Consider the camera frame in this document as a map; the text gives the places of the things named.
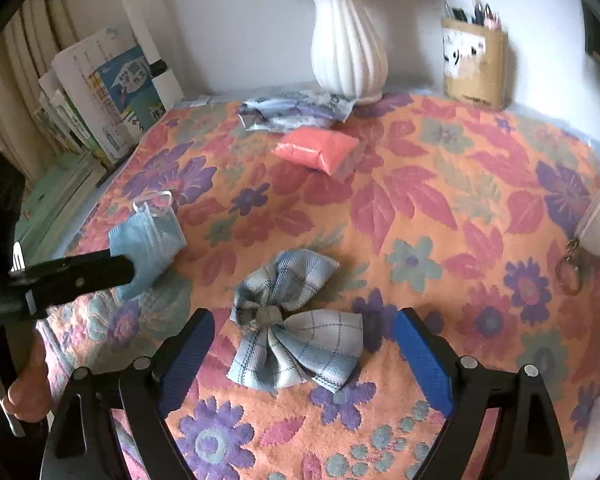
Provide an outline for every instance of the curtain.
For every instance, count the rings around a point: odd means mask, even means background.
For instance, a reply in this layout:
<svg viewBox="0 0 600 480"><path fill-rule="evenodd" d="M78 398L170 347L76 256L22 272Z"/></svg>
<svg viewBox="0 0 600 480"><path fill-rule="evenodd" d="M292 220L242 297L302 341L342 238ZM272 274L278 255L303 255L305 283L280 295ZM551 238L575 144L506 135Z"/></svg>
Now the curtain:
<svg viewBox="0 0 600 480"><path fill-rule="evenodd" d="M0 35L0 153L33 186L62 148L35 117L38 79L77 42L63 0L26 0Z"/></svg>

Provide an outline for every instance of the surgical mask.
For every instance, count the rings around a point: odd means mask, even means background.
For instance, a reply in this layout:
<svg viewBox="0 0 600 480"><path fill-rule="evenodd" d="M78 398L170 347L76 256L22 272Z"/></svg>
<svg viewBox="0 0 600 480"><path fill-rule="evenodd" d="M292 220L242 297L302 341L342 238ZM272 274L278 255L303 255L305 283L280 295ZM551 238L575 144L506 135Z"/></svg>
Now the surgical mask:
<svg viewBox="0 0 600 480"><path fill-rule="evenodd" d="M168 198L168 204L151 205L150 201L156 198ZM109 232L111 256L125 255L136 271L131 283L115 289L114 296L120 304L147 291L187 245L173 211L170 191L139 198L134 202L134 210L135 215Z"/></svg>

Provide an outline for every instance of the ribbed vase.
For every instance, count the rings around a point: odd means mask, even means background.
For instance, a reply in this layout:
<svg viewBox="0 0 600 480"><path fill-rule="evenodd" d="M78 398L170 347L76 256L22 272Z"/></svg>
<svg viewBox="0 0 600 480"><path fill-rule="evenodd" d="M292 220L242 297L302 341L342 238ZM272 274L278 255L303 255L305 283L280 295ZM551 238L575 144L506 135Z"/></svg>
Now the ribbed vase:
<svg viewBox="0 0 600 480"><path fill-rule="evenodd" d="M378 102L388 73L386 51L362 0L314 2L311 58L318 83L359 105Z"/></svg>

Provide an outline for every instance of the hand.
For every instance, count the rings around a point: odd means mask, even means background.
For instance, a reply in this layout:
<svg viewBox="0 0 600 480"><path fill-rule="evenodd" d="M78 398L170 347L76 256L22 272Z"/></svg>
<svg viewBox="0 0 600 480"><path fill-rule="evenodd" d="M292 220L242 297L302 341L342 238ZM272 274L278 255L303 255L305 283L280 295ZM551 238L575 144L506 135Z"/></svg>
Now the hand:
<svg viewBox="0 0 600 480"><path fill-rule="evenodd" d="M39 422L51 410L51 386L45 356L45 344L36 330L29 363L2 400L4 409L24 422Z"/></svg>

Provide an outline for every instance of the light blue plaid fabric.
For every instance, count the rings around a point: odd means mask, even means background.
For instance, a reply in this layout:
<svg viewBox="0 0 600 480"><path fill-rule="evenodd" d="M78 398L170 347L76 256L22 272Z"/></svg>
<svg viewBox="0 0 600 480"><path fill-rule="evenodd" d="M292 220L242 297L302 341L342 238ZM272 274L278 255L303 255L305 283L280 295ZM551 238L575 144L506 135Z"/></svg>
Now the light blue plaid fabric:
<svg viewBox="0 0 600 480"><path fill-rule="evenodd" d="M306 249L284 251L236 289L231 320L242 341L227 377L255 390L314 380L331 392L344 386L362 355L362 316L302 308L340 264Z"/></svg>

